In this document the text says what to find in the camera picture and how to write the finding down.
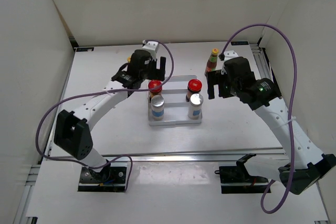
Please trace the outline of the red-lid sauce jar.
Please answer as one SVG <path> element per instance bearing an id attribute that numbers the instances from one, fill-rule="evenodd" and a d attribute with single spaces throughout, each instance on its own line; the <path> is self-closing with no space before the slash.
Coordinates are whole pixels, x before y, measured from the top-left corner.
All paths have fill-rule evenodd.
<path id="1" fill-rule="evenodd" d="M 187 84 L 186 101 L 189 102 L 193 94 L 200 93 L 202 82 L 198 79 L 191 79 Z"/>
<path id="2" fill-rule="evenodd" d="M 151 102 L 152 98 L 156 95 L 161 95 L 162 93 L 162 82 L 160 80 L 151 80 L 148 83 L 148 89 L 149 89 L 149 103 Z"/>

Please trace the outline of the silver-lid white shaker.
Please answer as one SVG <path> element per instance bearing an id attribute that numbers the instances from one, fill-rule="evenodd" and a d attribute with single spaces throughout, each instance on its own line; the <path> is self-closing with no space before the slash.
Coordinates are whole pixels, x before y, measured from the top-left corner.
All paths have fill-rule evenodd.
<path id="1" fill-rule="evenodd" d="M 203 96 L 199 93 L 191 95 L 188 106 L 188 117 L 192 120 L 198 119 L 203 105 Z"/>
<path id="2" fill-rule="evenodd" d="M 155 95 L 151 99 L 151 113 L 154 120 L 161 120 L 164 117 L 164 98 L 161 95 Z"/>

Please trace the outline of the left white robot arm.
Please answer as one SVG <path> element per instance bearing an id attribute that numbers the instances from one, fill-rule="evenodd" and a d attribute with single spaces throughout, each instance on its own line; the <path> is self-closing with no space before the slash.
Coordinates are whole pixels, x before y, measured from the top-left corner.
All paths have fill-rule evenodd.
<path id="1" fill-rule="evenodd" d="M 54 143 L 92 169 L 92 176 L 98 182 L 105 182 L 110 176 L 107 160 L 93 147 L 91 131 L 94 126 L 113 109 L 139 90 L 145 80 L 165 80 L 166 58 L 160 58 L 160 67 L 153 53 L 137 49 L 131 55 L 131 61 L 123 64 L 111 80 L 104 86 L 102 93 L 92 95 L 91 99 L 80 107 L 68 112 L 62 110 L 57 116 Z"/>

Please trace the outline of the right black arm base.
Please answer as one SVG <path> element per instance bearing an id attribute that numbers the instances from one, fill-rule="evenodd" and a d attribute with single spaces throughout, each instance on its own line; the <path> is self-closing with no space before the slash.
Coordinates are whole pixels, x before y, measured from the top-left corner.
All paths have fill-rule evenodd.
<path id="1" fill-rule="evenodd" d="M 236 166 L 220 166 L 214 171 L 220 178 L 222 194 L 263 194 L 269 180 L 263 177 L 243 179 Z"/>

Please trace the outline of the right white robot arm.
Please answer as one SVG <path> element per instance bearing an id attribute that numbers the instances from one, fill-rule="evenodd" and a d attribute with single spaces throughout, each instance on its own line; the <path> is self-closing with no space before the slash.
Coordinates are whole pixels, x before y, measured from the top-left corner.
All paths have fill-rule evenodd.
<path id="1" fill-rule="evenodd" d="M 236 177 L 247 182 L 264 177 L 287 185 L 293 171 L 290 192 L 299 195 L 335 167 L 335 155 L 325 154 L 310 140 L 289 114 L 279 89 L 268 78 L 256 79 L 244 57 L 229 59 L 221 70 L 206 74 L 209 99 L 218 86 L 222 98 L 237 97 L 247 104 L 270 128 L 289 157 L 289 162 L 247 154 L 236 162 Z"/>

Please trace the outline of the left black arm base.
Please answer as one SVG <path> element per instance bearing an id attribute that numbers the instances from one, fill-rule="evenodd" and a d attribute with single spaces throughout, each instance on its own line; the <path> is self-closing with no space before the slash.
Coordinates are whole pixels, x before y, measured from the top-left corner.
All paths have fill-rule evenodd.
<path id="1" fill-rule="evenodd" d="M 127 184 L 127 163 L 112 165 L 96 173 L 86 167 L 81 169 L 79 192 L 124 193 Z"/>

